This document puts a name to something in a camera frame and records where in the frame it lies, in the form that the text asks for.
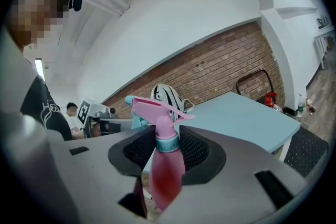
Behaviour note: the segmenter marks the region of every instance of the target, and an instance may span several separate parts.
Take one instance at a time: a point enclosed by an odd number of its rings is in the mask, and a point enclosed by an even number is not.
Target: brick wall
[[[120,118],[131,117],[131,109],[124,104],[127,95],[150,97],[158,83],[172,86],[182,98],[195,105],[228,91],[236,92],[239,78],[258,69],[265,69],[278,93],[278,104],[285,103],[284,86],[272,49],[256,22],[239,26],[214,36],[169,59],[138,78],[104,104],[116,109]],[[256,100],[270,86],[261,72],[239,86],[241,94]]]

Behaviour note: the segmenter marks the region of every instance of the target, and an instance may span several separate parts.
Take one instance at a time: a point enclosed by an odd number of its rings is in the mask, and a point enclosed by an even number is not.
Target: spray bottle
[[[170,112],[180,118],[173,122]],[[157,206],[165,210],[181,191],[181,177],[185,173],[183,156],[179,149],[179,134],[174,125],[194,115],[186,115],[171,105],[142,97],[133,97],[132,112],[156,126],[156,149],[149,175],[151,195]]]

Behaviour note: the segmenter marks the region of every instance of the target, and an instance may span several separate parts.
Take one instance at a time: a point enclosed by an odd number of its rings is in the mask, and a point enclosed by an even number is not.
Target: light blue table
[[[247,140],[268,152],[277,150],[300,129],[298,121],[233,92],[197,105],[190,114],[195,119],[181,125]]]

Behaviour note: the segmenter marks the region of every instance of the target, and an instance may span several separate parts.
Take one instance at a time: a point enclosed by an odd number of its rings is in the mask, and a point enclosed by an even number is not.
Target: black mesh chair
[[[255,74],[257,74],[257,73],[259,73],[259,72],[263,72],[263,73],[266,74],[266,77],[267,77],[267,79],[268,79],[269,85],[270,85],[270,87],[271,87],[271,91],[270,91],[270,92],[274,92],[273,84],[272,84],[272,81],[271,81],[271,78],[270,78],[269,74],[267,73],[267,71],[266,71],[265,69],[259,69],[259,70],[255,71],[255,72],[253,72],[253,73],[250,73],[250,74],[248,74],[248,75],[246,75],[246,76],[244,76],[244,77],[238,79],[238,81],[237,81],[237,83],[236,83],[236,90],[237,90],[237,93],[238,93],[239,95],[241,95],[241,92],[240,92],[240,90],[239,90],[239,84],[241,84],[243,81],[245,81],[245,80],[247,80],[247,79],[253,77]],[[259,98],[258,100],[256,100],[256,101],[257,101],[258,103],[265,104],[265,96],[260,97],[260,98]]]

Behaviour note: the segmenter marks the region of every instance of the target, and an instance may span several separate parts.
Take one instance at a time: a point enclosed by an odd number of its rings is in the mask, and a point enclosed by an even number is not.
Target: person sitting
[[[77,115],[77,108],[78,107],[75,103],[70,102],[67,104],[67,113],[63,115],[69,124],[72,134],[79,131],[72,119],[72,117],[75,117]]]

